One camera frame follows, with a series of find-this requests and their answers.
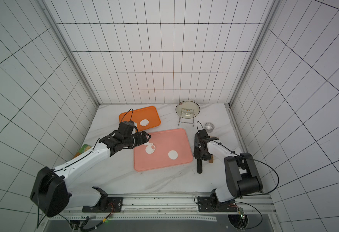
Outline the white dough scrap strip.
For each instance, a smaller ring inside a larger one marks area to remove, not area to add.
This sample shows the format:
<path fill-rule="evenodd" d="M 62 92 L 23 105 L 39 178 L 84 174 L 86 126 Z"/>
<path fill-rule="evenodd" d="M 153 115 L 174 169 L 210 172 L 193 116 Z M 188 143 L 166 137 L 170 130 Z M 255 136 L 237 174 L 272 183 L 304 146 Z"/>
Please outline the white dough scrap strip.
<path fill-rule="evenodd" d="M 156 147 L 153 143 L 147 142 L 144 145 L 145 145 L 145 152 L 147 154 L 153 154 L 155 152 Z"/>

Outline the metal spatula black handle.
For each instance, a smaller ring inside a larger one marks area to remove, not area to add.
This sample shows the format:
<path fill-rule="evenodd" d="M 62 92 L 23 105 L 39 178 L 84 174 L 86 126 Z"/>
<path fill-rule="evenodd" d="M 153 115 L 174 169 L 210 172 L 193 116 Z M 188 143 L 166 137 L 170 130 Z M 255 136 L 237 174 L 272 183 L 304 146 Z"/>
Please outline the metal spatula black handle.
<path fill-rule="evenodd" d="M 202 174 L 202 172 L 203 172 L 202 160 L 201 159 L 197 159 L 197 173 L 198 174 Z"/>

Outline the round cut dumpling wrapper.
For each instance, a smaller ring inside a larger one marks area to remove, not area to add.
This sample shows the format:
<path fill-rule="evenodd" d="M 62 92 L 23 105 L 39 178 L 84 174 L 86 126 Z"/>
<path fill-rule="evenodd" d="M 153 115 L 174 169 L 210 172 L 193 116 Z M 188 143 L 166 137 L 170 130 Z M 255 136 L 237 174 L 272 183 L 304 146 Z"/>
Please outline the round cut dumpling wrapper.
<path fill-rule="evenodd" d="M 177 151 L 175 150 L 171 150 L 169 153 L 168 153 L 168 157 L 172 160 L 176 160 L 178 158 L 178 153 Z"/>

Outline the pink plastic tray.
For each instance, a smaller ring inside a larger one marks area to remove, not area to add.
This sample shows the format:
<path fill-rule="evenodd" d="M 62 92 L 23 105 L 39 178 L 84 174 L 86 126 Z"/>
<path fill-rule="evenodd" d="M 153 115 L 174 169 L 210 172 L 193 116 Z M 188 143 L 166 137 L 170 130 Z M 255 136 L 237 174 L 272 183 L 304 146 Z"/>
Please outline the pink plastic tray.
<path fill-rule="evenodd" d="M 190 143 L 184 129 L 157 131 L 150 135 L 149 142 L 156 147 L 153 154 L 145 152 L 145 145 L 134 148 L 134 169 L 137 172 L 188 164 L 193 161 Z M 176 160 L 168 157 L 171 150 L 177 151 Z"/>

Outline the wooden rolling pin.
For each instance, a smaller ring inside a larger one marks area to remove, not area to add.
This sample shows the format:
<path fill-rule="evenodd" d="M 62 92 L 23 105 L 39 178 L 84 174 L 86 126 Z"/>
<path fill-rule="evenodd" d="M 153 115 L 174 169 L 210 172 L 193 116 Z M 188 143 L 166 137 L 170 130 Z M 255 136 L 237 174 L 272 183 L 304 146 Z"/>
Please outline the wooden rolling pin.
<path fill-rule="evenodd" d="M 209 163 L 213 163 L 213 162 L 214 162 L 214 156 L 211 155 L 211 158 L 210 158 L 210 160 L 209 160 Z"/>

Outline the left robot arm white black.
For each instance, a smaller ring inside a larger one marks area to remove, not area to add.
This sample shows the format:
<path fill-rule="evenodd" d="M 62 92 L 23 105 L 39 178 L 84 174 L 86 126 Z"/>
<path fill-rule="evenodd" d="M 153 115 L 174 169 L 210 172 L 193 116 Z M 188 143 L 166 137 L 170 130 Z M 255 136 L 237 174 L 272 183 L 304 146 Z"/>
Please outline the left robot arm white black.
<path fill-rule="evenodd" d="M 108 207 L 108 195 L 99 187 L 92 190 L 76 191 L 71 184 L 96 164 L 110 158 L 119 151 L 134 149 L 148 143 L 151 135 L 139 131 L 133 121 L 119 123 L 117 130 L 100 138 L 96 144 L 83 154 L 73 158 L 56 168 L 44 167 L 36 176 L 31 201 L 51 218 L 64 209 L 75 207 L 91 207 L 95 210 L 105 211 Z"/>

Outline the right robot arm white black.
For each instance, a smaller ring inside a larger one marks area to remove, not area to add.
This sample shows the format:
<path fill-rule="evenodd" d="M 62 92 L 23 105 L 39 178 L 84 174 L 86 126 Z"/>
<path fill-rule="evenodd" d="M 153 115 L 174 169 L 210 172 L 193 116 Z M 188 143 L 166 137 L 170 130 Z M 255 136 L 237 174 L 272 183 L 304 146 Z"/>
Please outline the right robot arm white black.
<path fill-rule="evenodd" d="M 205 129 L 195 133 L 194 159 L 197 160 L 197 173 L 201 174 L 202 162 L 212 157 L 221 160 L 225 168 L 225 183 L 212 191 L 211 198 L 224 203 L 236 198 L 260 192 L 263 184 L 250 153 L 236 154 L 225 147 L 217 137 L 210 137 Z"/>

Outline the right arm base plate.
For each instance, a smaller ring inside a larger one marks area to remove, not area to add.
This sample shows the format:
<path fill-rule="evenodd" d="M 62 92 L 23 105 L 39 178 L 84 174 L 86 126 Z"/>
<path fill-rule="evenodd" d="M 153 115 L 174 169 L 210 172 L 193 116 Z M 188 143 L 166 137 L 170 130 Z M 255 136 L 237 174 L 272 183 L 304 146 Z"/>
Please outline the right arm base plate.
<path fill-rule="evenodd" d="M 221 203 L 213 195 L 209 197 L 196 196 L 194 202 L 198 207 L 198 211 L 202 213 L 232 213 L 238 211 L 238 207 L 234 204 L 235 202 L 226 201 Z"/>

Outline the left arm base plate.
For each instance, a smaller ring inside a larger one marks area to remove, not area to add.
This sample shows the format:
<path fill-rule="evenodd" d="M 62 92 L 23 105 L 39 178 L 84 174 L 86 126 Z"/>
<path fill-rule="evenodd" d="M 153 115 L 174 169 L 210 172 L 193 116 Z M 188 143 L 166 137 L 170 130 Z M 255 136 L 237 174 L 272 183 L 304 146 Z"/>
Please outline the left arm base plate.
<path fill-rule="evenodd" d="M 119 213 L 122 210 L 123 197 L 103 197 L 95 206 L 84 206 L 83 213 Z"/>

